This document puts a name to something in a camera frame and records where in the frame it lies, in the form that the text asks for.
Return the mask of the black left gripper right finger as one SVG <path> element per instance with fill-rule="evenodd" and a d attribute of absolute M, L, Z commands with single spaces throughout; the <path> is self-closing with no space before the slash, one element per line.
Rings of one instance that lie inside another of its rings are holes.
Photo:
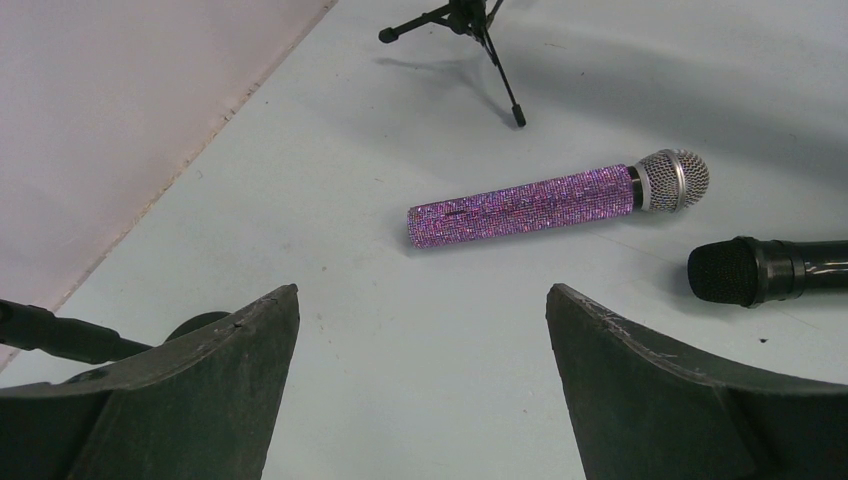
<path fill-rule="evenodd" d="M 697 349 L 554 285 L 546 320 L 589 479 L 843 479 L 847 388 Z"/>

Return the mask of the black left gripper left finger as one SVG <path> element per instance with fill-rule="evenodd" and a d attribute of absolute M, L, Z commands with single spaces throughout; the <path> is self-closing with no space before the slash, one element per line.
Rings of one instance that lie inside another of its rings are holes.
<path fill-rule="evenodd" d="M 5 479 L 258 479 L 300 325 L 284 285 L 58 384 L 1 392 Z"/>

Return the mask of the black shock-mount tripod stand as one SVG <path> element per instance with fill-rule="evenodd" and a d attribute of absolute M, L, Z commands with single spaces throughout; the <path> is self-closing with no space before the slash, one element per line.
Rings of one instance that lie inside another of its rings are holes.
<path fill-rule="evenodd" d="M 402 35 L 428 24 L 440 25 L 448 28 L 455 35 L 472 38 L 482 46 L 492 64 L 497 68 L 511 103 L 512 116 L 516 125 L 523 128 L 527 124 L 526 117 L 516 100 L 489 32 L 502 4 L 502 1 L 496 1 L 489 10 L 484 0 L 449 0 L 445 5 L 424 12 L 410 21 L 396 27 L 382 29 L 378 33 L 378 40 L 383 44 L 390 44 Z"/>

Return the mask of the purple glitter microphone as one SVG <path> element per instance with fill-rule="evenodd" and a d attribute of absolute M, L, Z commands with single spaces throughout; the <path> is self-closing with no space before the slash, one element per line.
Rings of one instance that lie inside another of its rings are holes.
<path fill-rule="evenodd" d="M 407 213 L 419 249 L 530 233 L 630 215 L 677 213 L 700 201 L 710 183 L 705 161 L 664 149 L 617 164 L 530 184 L 414 206 Z"/>

